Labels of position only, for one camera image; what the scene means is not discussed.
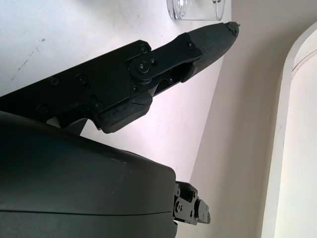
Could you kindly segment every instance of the clear glass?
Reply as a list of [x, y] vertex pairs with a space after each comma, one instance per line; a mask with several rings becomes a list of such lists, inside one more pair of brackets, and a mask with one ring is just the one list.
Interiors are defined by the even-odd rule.
[[167, 0], [173, 20], [221, 21], [225, 0]]

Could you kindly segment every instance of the white wall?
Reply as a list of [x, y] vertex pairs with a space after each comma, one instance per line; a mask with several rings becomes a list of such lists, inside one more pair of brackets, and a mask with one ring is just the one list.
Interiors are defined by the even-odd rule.
[[[273, 238], [275, 233], [276, 216], [279, 207], [279, 194], [281, 185], [282, 162], [284, 153], [284, 142], [286, 134], [286, 124], [288, 117], [288, 107], [291, 92], [291, 83], [294, 74], [303, 62], [312, 57], [311, 52], [316, 47], [315, 31], [317, 22], [310, 26], [294, 43], [289, 51], [285, 64], [278, 81], [278, 88], [275, 98], [275, 109], [273, 112], [274, 122], [272, 123], [272, 132], [270, 136], [270, 146], [272, 154], [268, 155], [268, 161], [265, 167], [264, 176], [268, 179], [267, 187], [263, 187], [263, 194], [266, 193], [265, 209], [262, 224], [262, 237]], [[258, 229], [261, 231], [261, 220], [259, 219]]]
[[308, 55], [317, 51], [317, 31], [310, 35], [310, 37], [303, 43], [301, 49], [297, 53], [294, 61], [294, 67], [297, 67], [300, 62], [303, 62]]
[[317, 55], [298, 69], [291, 84], [276, 238], [317, 236], [316, 65]]
[[232, 2], [240, 35], [225, 56], [191, 177], [211, 224], [186, 226], [179, 237], [261, 236], [277, 81], [316, 9], [315, 0]]

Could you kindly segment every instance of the white table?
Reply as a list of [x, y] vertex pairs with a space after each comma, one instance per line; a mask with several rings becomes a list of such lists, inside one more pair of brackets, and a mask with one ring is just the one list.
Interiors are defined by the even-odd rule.
[[[231, 19], [226, 4], [224, 22]], [[173, 22], [165, 0], [1, 0], [0, 96], [133, 41], [155, 49], [212, 23]], [[168, 165], [189, 181], [221, 64], [158, 95], [146, 116], [119, 132], [104, 134], [89, 121], [82, 136]]]

